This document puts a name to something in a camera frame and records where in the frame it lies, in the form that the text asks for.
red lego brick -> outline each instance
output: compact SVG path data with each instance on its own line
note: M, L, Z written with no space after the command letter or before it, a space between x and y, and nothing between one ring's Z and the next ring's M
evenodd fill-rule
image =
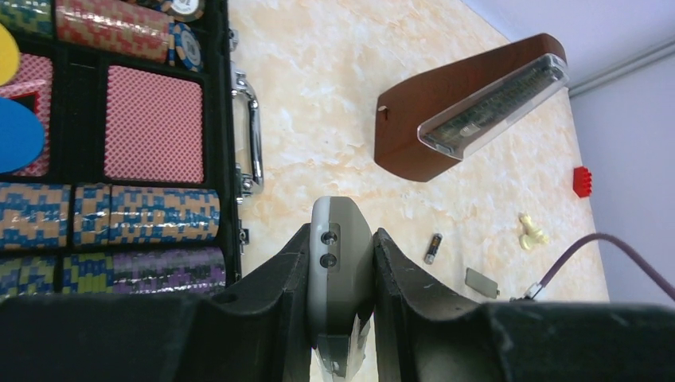
M589 197L593 192L593 174L584 166L574 169L574 192L579 197Z

yellow disc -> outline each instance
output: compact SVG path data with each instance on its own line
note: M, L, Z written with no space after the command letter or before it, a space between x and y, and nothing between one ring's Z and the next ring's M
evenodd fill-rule
M11 33L0 24L0 86L10 82L19 70L19 47Z

white wall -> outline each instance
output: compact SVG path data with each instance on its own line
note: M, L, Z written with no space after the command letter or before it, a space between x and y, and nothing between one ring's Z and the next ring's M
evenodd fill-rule
M572 99L599 232L675 283L675 56ZM600 247L612 302L675 306L622 252Z
M673 0L463 0L511 41L549 33L565 47L570 87L675 36Z

cable connector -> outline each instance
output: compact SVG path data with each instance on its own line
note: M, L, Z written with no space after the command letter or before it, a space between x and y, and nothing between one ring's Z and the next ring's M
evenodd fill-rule
M523 296L523 299L533 300L539 294L539 292L541 292L543 289L544 289L544 287L541 284L534 283L525 292L525 296Z
M539 294L544 289L544 286L542 286L539 283L534 283L528 288L528 290L525 292L525 295L521 298L515 298L512 297L510 299L511 302L514 301L534 301L534 298Z

wooden metronome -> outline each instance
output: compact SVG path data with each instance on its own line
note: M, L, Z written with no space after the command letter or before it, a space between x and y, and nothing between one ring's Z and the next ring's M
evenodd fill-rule
M563 46L547 34L413 76L377 99L375 162L430 181L567 82Z

